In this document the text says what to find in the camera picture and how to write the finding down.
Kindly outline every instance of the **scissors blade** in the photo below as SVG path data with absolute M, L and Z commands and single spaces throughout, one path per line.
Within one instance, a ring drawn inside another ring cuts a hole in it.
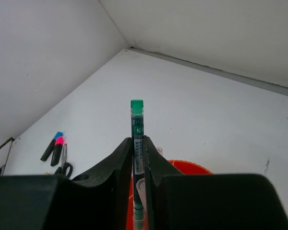
M 63 168 L 63 165 L 66 162 L 66 160 L 67 160 L 67 144 L 64 144 L 63 154 L 62 154 L 62 168 Z

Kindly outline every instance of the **white wall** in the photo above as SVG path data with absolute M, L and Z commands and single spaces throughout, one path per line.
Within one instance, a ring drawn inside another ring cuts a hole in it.
M 13 142 L 5 175 L 55 172 L 39 159 L 57 131 L 72 178 L 86 171 L 131 135 L 132 99 L 144 99 L 145 134 L 167 159 L 263 174 L 288 213 L 288 97 L 127 50 Z
M 288 87 L 288 0 L 100 0 L 131 46 Z
M 0 0 L 0 145 L 124 47 L 98 0 Z

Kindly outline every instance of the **gray strip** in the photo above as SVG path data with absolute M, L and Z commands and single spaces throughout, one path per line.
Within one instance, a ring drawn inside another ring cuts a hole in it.
M 182 65 L 182 66 L 187 66 L 187 67 L 190 67 L 190 68 L 193 68 L 193 69 L 197 69 L 197 70 L 200 70 L 200 71 L 211 73 L 211 74 L 223 77 L 223 78 L 227 78 L 227 79 L 231 79 L 231 80 L 234 80 L 234 81 L 242 82 L 244 84 L 252 85 L 252 86 L 255 86 L 255 87 L 258 87 L 258 88 L 261 88 L 261 89 L 269 90 L 269 91 L 272 91 L 272 92 L 276 92 L 276 93 L 288 96 L 288 88 L 287 87 L 283 87 L 283 86 L 280 86 L 280 85 L 275 85 L 275 84 L 268 83 L 268 82 L 261 81 L 261 80 L 256 80 L 256 79 L 244 77 L 244 76 L 237 75 L 237 74 L 234 74 L 234 73 L 224 72 L 222 70 L 211 68 L 209 66 L 202 66 L 202 65 L 199 65 L 199 64 L 195 64 L 195 63 L 192 63 L 192 62 L 184 61 L 184 60 L 177 59 L 177 58 L 174 58 L 174 57 L 170 57 L 170 56 L 167 56 L 167 55 L 163 55 L 163 54 L 160 54 L 160 53 L 150 53 L 150 52 L 146 52 L 146 51 L 139 50 L 139 49 L 136 49 L 136 48 L 130 48 L 130 50 L 138 52 L 138 53 L 141 53 L 141 54 L 146 54 L 146 55 L 149 55 L 149 56 L 152 56 L 152 57 L 155 57 L 155 58 L 159 58 L 159 59 L 162 59 L 162 60 L 165 60 L 165 61 L 170 61 L 170 62 L 179 64 L 179 65 Z

